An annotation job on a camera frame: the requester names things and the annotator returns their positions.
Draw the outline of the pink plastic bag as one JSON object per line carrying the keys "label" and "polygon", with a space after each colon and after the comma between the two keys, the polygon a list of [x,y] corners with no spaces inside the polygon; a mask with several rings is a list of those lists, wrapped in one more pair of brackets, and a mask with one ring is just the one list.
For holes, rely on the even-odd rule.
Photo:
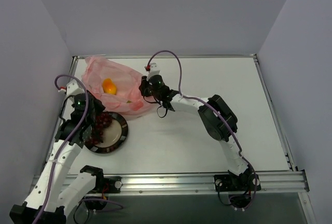
{"label": "pink plastic bag", "polygon": [[81,81],[106,111],[141,116],[153,108],[141,96],[139,86],[143,75],[140,72],[99,56],[87,57],[85,63]]}

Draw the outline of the dark red fake grapes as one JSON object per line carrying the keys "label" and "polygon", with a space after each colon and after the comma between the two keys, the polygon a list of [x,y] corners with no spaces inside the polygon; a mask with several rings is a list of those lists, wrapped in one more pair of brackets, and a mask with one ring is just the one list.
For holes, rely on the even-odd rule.
{"label": "dark red fake grapes", "polygon": [[110,127],[113,118],[111,113],[104,111],[96,116],[95,124],[92,126],[91,134],[86,140],[88,145],[98,145],[104,143],[104,131]]}

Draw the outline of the orange yellow fake mango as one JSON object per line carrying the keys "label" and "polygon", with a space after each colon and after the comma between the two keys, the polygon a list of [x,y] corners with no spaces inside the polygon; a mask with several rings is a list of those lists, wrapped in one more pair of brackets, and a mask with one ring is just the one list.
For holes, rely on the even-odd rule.
{"label": "orange yellow fake mango", "polygon": [[102,82],[102,89],[104,93],[116,95],[117,87],[110,78],[106,78]]}

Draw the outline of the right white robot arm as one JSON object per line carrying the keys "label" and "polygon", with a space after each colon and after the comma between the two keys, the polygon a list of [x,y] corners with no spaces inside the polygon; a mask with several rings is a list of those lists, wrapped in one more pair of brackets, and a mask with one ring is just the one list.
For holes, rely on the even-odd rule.
{"label": "right white robot arm", "polygon": [[242,155],[242,148],[235,137],[238,119],[219,95],[210,98],[182,96],[179,91],[166,86],[160,75],[143,76],[139,86],[141,95],[153,97],[166,112],[180,111],[198,115],[208,135],[218,141],[227,160],[227,174],[214,176],[215,189],[221,192],[261,190],[258,175]]}

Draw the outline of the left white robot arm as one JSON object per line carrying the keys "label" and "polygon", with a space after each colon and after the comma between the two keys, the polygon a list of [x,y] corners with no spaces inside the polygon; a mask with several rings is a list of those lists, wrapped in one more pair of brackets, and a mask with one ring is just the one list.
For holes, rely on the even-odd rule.
{"label": "left white robot arm", "polygon": [[74,181],[62,189],[67,174],[82,151],[102,103],[90,93],[73,96],[74,110],[56,134],[52,152],[34,189],[22,205],[14,205],[9,216],[13,223],[66,223],[73,208],[84,196],[100,192],[105,185],[103,170],[85,165]]}

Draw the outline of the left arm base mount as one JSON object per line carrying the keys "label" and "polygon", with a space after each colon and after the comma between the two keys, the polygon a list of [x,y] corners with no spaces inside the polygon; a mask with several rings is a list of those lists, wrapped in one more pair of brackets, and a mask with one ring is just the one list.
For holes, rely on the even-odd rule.
{"label": "left arm base mount", "polygon": [[88,212],[114,212],[122,210],[124,206],[111,201],[106,196],[109,193],[120,193],[122,186],[120,177],[105,178],[103,174],[88,174],[90,182],[84,187],[85,192],[79,198],[77,208],[84,205]]}

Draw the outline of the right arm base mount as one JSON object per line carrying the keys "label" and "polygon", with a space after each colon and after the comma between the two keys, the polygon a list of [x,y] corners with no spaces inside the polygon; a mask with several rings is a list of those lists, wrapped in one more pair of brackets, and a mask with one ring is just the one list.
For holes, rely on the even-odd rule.
{"label": "right arm base mount", "polygon": [[233,174],[214,175],[215,190],[223,206],[245,211],[253,203],[256,193],[261,190],[257,174],[235,176]]}

